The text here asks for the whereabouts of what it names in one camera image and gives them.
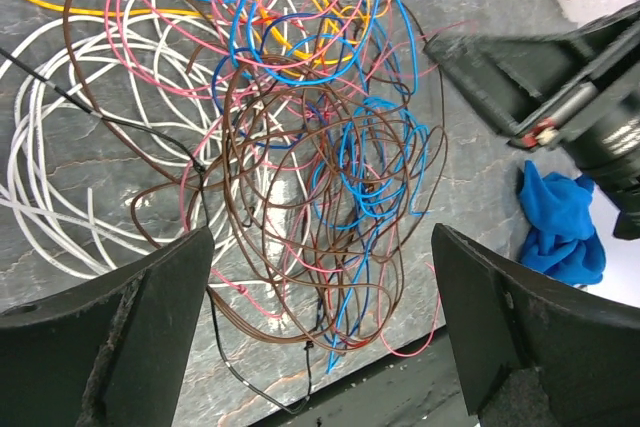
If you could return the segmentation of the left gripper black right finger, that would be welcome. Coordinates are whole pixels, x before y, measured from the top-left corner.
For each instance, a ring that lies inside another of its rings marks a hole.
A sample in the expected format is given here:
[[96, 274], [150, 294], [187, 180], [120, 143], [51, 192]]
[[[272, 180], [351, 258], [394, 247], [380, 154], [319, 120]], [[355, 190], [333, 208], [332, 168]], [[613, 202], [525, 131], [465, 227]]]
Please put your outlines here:
[[639, 310], [438, 223], [437, 284], [470, 414], [482, 426], [636, 426]]

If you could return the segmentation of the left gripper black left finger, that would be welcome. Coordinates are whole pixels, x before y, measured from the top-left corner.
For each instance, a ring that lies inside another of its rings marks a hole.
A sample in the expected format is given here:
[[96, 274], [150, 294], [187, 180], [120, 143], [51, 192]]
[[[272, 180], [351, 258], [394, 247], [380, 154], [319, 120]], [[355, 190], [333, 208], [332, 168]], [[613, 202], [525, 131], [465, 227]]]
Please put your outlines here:
[[213, 250], [199, 228], [2, 312], [2, 425], [171, 425]]

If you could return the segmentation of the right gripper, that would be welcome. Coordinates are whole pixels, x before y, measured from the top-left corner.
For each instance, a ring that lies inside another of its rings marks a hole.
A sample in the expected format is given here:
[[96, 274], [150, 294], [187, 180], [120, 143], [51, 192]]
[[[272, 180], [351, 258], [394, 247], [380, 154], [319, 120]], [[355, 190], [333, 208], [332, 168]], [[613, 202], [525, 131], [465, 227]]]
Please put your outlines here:
[[564, 34], [438, 34], [425, 53], [519, 150], [560, 147], [579, 167], [639, 163], [639, 5]]

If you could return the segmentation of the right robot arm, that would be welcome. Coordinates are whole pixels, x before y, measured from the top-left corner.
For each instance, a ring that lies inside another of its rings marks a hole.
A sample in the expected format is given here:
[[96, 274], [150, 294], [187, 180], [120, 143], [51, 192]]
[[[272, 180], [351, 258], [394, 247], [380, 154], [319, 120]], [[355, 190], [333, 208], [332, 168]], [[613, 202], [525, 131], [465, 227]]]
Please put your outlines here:
[[425, 48], [510, 146], [562, 148], [639, 237], [639, 5], [563, 34], [438, 34]]

